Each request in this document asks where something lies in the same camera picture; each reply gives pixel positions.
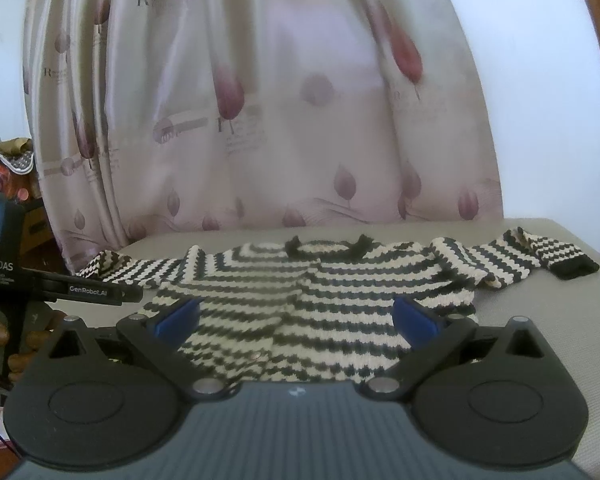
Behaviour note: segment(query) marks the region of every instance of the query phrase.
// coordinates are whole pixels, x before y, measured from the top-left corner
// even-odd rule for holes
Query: striped sweater
[[[475,319],[478,286],[503,288],[547,268],[561,279],[598,270],[573,244],[511,230],[488,244],[451,238],[428,246],[298,238],[245,244],[181,260],[134,260],[110,251],[81,273],[158,288],[139,312],[149,317],[185,296],[202,299],[199,329],[180,348],[228,383],[238,380],[365,381],[409,351],[391,307],[408,295],[442,316]]]

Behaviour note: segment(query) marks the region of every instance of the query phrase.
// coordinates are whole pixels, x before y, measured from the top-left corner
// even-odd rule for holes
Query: curtain
[[[28,0],[25,21],[72,272],[165,232],[502,217],[450,0]]]

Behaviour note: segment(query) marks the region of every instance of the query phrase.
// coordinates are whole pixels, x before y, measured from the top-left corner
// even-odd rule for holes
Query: sweater cuff
[[[561,280],[572,280],[597,272],[600,266],[570,243],[527,233],[518,228],[522,240],[549,271]]]
[[[549,270],[561,280],[572,280],[573,278],[579,278],[580,276],[587,276],[588,274],[598,272],[598,269],[600,268],[596,262],[584,253],[569,258],[568,260],[549,264],[548,267]]]

